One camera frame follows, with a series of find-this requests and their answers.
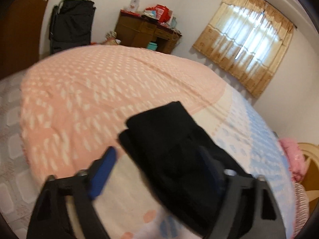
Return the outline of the patterned pink blue bedsheet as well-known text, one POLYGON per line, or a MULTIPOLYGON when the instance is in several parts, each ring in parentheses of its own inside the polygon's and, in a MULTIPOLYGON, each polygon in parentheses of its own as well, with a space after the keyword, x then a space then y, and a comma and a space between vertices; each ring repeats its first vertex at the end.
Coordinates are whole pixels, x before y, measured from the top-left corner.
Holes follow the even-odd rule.
POLYGON ((117 142, 125 121, 180 101, 211 139, 248 173, 264 175, 279 205, 286 237, 295 229, 288 160, 262 117, 205 65, 147 49, 91 45, 48 57, 22 85, 22 140, 33 178, 68 177, 114 146, 118 159, 94 202, 111 238, 195 238, 152 196, 117 142))

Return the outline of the black folding chair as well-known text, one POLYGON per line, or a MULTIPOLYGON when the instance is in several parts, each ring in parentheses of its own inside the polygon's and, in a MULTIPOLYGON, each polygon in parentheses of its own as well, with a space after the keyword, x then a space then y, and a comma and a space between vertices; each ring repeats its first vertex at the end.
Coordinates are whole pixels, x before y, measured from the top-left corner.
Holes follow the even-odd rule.
POLYGON ((54 6, 49 25, 50 54, 90 45, 95 10, 91 0, 61 0, 54 6))

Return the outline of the floral bag on floor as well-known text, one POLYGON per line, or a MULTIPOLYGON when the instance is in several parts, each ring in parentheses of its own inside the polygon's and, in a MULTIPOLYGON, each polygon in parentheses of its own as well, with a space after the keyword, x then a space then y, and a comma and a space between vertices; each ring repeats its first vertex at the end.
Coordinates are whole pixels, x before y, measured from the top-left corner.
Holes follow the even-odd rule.
POLYGON ((105 41, 102 43, 103 45, 119 45, 121 41, 117 39, 117 33, 115 31, 109 31, 105 35, 105 41))

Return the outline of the red gift bag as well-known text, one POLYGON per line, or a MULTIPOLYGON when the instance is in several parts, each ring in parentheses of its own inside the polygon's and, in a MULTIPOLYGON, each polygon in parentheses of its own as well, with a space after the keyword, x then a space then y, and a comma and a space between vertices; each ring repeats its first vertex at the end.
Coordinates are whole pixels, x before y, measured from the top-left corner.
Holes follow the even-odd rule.
POLYGON ((172 11, 164 5, 157 4, 155 7, 156 19, 159 23, 167 23, 170 21, 172 11))

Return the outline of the striped pillow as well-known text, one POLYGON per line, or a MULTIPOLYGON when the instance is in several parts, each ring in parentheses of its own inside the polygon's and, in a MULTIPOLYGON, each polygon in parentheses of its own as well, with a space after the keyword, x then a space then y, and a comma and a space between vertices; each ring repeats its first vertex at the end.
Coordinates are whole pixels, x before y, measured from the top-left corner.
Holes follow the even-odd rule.
POLYGON ((294 235, 292 238, 295 238, 296 235, 301 231, 303 226, 306 224, 309 219, 309 199, 307 197, 304 187, 294 181, 294 190, 295 190, 295 223, 294 223, 294 235))

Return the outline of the black pants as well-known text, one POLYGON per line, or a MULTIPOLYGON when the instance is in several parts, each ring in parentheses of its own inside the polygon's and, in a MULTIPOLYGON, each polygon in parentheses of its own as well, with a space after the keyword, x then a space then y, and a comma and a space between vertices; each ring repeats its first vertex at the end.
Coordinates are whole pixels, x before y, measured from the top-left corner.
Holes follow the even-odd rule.
POLYGON ((223 204, 224 169, 251 175, 213 142, 179 101, 136 114, 126 126, 119 142, 157 198, 185 225, 205 236, 223 204))

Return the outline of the cream wooden headboard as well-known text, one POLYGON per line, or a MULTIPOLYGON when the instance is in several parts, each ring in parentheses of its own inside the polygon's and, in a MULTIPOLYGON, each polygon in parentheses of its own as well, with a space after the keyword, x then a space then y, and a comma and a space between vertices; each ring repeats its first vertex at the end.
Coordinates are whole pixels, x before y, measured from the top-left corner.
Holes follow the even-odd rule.
POLYGON ((306 174, 301 185, 305 188, 309 200, 309 214, 311 215, 318 204, 318 145, 306 142, 300 142, 298 145, 305 157, 306 174))

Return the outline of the white greeting card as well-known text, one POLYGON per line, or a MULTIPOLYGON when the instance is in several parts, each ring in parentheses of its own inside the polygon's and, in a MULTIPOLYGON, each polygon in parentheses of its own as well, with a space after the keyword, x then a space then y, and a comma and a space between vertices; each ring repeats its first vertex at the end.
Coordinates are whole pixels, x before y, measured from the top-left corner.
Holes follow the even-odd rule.
POLYGON ((138 10, 138 7, 140 6, 140 0, 131 0, 128 11, 135 13, 138 10))

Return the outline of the beige patterned curtain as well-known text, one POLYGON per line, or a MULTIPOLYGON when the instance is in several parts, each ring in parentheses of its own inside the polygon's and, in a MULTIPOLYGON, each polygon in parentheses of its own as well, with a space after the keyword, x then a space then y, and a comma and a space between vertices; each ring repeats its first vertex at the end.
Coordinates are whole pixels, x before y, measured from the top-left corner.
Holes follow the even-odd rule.
POLYGON ((259 98, 293 33, 294 24, 265 0, 223 0, 193 48, 259 98))

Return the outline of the teal box under desk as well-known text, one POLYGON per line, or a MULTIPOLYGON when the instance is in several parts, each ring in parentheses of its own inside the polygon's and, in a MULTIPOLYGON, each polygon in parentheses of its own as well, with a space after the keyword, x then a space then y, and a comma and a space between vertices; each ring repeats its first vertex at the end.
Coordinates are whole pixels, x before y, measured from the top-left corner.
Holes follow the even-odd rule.
POLYGON ((148 50, 152 50, 152 51, 156 51, 157 50, 158 45, 154 42, 149 42, 147 45, 147 49, 148 50))

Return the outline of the pink pillow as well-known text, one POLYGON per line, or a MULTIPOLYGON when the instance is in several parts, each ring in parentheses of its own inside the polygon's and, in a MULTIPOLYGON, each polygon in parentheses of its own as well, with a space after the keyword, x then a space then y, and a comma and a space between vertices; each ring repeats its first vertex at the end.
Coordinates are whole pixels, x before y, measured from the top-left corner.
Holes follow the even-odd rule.
POLYGON ((292 179, 301 182, 307 172, 305 158, 296 140, 292 138, 279 139, 280 146, 289 162, 289 169, 292 179))

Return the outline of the brown wooden desk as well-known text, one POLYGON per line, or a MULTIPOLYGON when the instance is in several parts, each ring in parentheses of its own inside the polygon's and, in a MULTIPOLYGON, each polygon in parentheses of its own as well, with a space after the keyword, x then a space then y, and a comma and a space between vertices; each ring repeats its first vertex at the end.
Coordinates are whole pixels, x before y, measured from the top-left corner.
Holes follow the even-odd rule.
POLYGON ((182 34, 176 29, 125 10, 120 11, 114 31, 121 45, 146 48, 149 43, 155 43, 156 51, 165 54, 171 54, 182 38, 182 34))

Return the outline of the brown wooden door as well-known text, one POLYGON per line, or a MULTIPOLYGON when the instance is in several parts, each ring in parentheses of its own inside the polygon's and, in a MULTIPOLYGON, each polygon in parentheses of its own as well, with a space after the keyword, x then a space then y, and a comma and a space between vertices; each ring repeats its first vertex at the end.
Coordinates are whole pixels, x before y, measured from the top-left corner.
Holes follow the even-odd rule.
POLYGON ((48 0, 1 0, 1 79, 39 61, 48 0))

